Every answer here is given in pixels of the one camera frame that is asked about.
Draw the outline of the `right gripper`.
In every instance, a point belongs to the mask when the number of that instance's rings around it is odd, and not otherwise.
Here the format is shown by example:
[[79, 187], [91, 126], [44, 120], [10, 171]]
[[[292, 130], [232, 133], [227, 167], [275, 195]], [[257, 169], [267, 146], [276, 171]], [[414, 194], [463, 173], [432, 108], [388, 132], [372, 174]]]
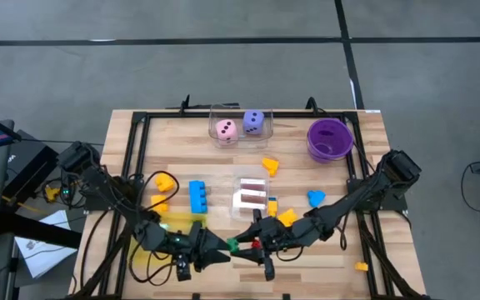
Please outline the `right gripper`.
[[271, 255], [283, 249], [283, 243], [290, 243], [291, 236], [284, 225], [275, 217], [262, 217], [259, 209], [253, 211], [253, 224], [234, 239], [237, 242], [251, 242], [257, 239], [260, 246], [230, 252], [232, 257], [246, 259], [264, 268], [267, 281], [275, 278], [275, 268]]

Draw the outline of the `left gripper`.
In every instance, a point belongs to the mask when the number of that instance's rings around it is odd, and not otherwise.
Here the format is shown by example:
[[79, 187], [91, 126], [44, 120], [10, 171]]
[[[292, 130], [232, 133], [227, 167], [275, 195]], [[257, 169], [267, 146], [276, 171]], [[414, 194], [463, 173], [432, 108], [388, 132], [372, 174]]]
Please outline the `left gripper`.
[[194, 222], [189, 234], [174, 232], [168, 234], [169, 250], [172, 260], [176, 265], [177, 280], [179, 282], [187, 281], [192, 278], [191, 267], [200, 273], [203, 269], [216, 263], [229, 263], [231, 258], [222, 252], [206, 252], [202, 255], [200, 250], [223, 250], [228, 251], [228, 243], [222, 240], [218, 235], [203, 228], [201, 222]]

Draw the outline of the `yellow toy block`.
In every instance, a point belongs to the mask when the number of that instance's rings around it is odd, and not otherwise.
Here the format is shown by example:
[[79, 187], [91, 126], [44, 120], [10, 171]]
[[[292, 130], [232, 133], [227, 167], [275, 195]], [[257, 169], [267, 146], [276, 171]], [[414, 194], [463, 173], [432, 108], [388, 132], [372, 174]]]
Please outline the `yellow toy block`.
[[280, 213], [277, 216], [277, 220], [288, 228], [298, 220], [298, 215], [290, 208], [286, 212]]
[[157, 190], [161, 193], [168, 192], [177, 186], [175, 180], [164, 172], [160, 172], [154, 181]]
[[279, 161], [264, 157], [262, 159], [262, 166], [267, 170], [270, 177], [274, 177], [279, 168]]
[[168, 211], [168, 200], [166, 195], [152, 195], [150, 197], [151, 209], [158, 213]]

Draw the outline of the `pink foam dice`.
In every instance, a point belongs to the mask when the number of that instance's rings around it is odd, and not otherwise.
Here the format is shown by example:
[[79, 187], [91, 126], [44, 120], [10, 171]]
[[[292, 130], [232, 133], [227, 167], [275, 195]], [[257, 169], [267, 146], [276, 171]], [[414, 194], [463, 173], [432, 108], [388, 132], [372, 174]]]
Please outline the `pink foam dice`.
[[232, 119], [223, 119], [217, 122], [215, 128], [220, 145], [230, 145], [238, 140], [238, 129]]

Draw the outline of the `purple foam dice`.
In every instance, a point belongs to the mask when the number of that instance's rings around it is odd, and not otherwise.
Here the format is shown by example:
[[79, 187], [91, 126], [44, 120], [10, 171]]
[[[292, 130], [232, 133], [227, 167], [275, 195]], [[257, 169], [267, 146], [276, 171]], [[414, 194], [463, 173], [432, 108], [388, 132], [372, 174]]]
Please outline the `purple foam dice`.
[[242, 127], [246, 134], [260, 135], [263, 133], [265, 116], [260, 110], [247, 110], [243, 115]]

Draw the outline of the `large blue toy block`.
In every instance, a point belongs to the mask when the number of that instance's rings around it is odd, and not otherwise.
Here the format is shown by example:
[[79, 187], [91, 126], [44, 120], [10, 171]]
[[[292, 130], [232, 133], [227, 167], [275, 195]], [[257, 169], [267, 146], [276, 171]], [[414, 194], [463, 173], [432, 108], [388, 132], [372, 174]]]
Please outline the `large blue toy block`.
[[190, 206], [192, 213], [207, 213], [208, 202], [205, 183], [203, 181], [191, 181], [189, 183]]

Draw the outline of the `yellow translucent bin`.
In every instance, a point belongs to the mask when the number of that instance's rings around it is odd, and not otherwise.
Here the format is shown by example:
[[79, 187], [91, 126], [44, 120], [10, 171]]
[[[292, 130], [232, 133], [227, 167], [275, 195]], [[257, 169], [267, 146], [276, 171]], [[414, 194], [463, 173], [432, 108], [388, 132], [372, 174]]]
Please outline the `yellow translucent bin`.
[[[205, 228], [207, 226], [207, 214], [190, 213], [190, 212], [160, 212], [161, 221], [160, 227], [170, 233], [181, 233], [188, 235], [192, 225], [195, 222], [200, 222]], [[141, 247], [135, 252], [133, 259], [134, 267], [145, 267], [147, 262], [150, 262], [151, 268], [158, 268], [165, 262], [168, 262], [171, 256], [165, 253], [158, 252], [155, 257], [150, 251], [143, 250]]]

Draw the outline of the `small clear plastic container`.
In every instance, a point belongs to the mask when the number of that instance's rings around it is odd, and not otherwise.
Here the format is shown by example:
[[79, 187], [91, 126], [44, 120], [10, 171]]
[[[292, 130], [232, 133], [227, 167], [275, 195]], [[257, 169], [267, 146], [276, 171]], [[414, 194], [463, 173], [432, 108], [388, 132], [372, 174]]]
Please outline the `small clear plastic container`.
[[[261, 210], [261, 213], [264, 217], [267, 216], [267, 205], [268, 205], [268, 196], [269, 196], [269, 187], [270, 187], [270, 180], [268, 171], [258, 165], [247, 165], [247, 166], [239, 166], [233, 169], [233, 177], [232, 177], [232, 201], [235, 195], [240, 195], [240, 179], [241, 178], [259, 178], [266, 181], [266, 188], [264, 191], [267, 194], [267, 199], [264, 201], [266, 204], [266, 208]], [[254, 209], [237, 209], [232, 208], [232, 201], [230, 207], [231, 217], [238, 221], [252, 221], [253, 220], [253, 210]]]

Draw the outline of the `clear plastic bin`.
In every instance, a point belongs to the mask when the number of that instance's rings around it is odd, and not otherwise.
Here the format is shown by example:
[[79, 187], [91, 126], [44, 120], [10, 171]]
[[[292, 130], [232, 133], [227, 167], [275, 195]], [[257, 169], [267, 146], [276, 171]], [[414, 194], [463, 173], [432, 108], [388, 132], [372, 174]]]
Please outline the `clear plastic bin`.
[[[262, 134], [246, 134], [243, 130], [243, 115], [247, 110], [260, 110], [264, 113], [265, 120]], [[232, 119], [237, 126], [238, 140], [230, 145], [220, 145], [216, 132], [216, 123], [223, 119]], [[273, 110], [272, 109], [241, 109], [237, 106], [226, 106], [225, 104], [215, 104], [210, 107], [208, 115], [207, 133], [211, 141], [217, 148], [265, 148], [268, 140], [273, 136]]]

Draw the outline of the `purple plastic bucket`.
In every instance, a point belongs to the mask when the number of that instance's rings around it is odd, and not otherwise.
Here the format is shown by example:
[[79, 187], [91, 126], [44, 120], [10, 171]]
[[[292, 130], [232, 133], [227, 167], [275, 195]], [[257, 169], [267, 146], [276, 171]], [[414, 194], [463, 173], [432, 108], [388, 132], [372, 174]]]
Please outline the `purple plastic bucket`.
[[307, 131], [307, 151], [318, 163], [343, 159], [352, 148], [350, 129], [336, 118], [318, 119]]

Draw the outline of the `white paper sheet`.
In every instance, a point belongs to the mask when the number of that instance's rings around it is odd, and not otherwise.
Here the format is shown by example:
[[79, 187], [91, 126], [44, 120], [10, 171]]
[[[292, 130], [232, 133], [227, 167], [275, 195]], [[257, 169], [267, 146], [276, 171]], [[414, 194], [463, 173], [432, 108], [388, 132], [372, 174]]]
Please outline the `white paper sheet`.
[[[70, 228], [68, 216], [63, 210], [56, 211], [41, 219], [40, 222], [64, 229]], [[75, 248], [62, 247], [24, 237], [15, 237], [14, 240], [32, 278], [41, 277], [77, 251]]]

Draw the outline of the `yellow plug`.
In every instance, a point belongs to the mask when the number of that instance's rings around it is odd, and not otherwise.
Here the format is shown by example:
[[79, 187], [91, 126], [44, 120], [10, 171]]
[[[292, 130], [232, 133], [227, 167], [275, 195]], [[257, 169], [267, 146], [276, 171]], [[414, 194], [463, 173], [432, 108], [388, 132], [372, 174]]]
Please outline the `yellow plug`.
[[55, 203], [60, 195], [60, 192], [61, 190], [59, 187], [46, 186], [43, 190], [44, 198], [48, 203]]

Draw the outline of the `black beam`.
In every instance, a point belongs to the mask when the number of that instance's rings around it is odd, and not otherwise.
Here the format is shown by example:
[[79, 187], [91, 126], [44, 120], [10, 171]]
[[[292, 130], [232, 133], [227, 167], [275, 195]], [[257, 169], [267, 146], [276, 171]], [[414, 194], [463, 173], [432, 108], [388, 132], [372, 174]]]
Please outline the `black beam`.
[[20, 238], [28, 238], [67, 248], [79, 248], [82, 234], [70, 229], [49, 225], [14, 213], [0, 213], [0, 234], [12, 233]]

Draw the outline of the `black box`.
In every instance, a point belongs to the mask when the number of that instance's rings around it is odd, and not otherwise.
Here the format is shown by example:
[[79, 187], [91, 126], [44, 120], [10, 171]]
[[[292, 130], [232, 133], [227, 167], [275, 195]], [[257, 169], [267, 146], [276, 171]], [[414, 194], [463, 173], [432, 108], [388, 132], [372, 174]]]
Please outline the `black box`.
[[58, 153], [23, 130], [18, 130], [17, 134], [22, 141], [10, 147], [2, 195], [23, 202], [55, 169]]

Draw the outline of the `black metal table frame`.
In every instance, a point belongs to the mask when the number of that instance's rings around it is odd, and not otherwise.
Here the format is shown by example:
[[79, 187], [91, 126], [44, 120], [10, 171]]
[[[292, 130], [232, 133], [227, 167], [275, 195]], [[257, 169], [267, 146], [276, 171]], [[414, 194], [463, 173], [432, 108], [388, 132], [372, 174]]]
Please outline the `black metal table frame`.
[[[247, 221], [233, 219], [233, 169], [262, 165], [263, 158], [279, 161], [270, 178], [269, 192], [277, 198], [281, 211], [308, 210], [307, 193], [322, 190], [327, 201], [337, 201], [346, 192], [347, 180], [371, 171], [389, 149], [382, 115], [363, 110], [329, 110], [330, 118], [341, 118], [352, 130], [356, 147], [352, 157], [329, 164], [314, 162], [307, 151], [310, 125], [321, 112], [277, 109], [273, 113], [273, 136], [265, 148], [224, 149], [208, 136], [209, 111], [188, 109], [115, 110], [112, 112], [102, 150], [102, 162], [113, 175], [131, 174], [141, 168], [145, 174], [165, 170], [180, 182], [178, 194], [169, 203], [175, 213], [188, 213], [188, 184], [201, 180], [208, 190], [207, 225], [220, 238], [230, 238], [248, 227]], [[164, 263], [160, 267], [125, 270], [129, 248], [114, 259], [111, 270], [92, 292], [94, 298], [122, 300], [148, 299], [367, 299], [372, 291], [383, 292], [387, 281], [379, 261], [364, 254], [358, 220], [348, 220], [347, 248], [338, 239], [316, 242], [302, 252], [284, 253], [274, 262], [276, 277], [267, 281], [263, 268], [253, 262], [233, 258], [194, 272], [179, 282]], [[368, 271], [355, 269], [355, 263], [368, 264]]]

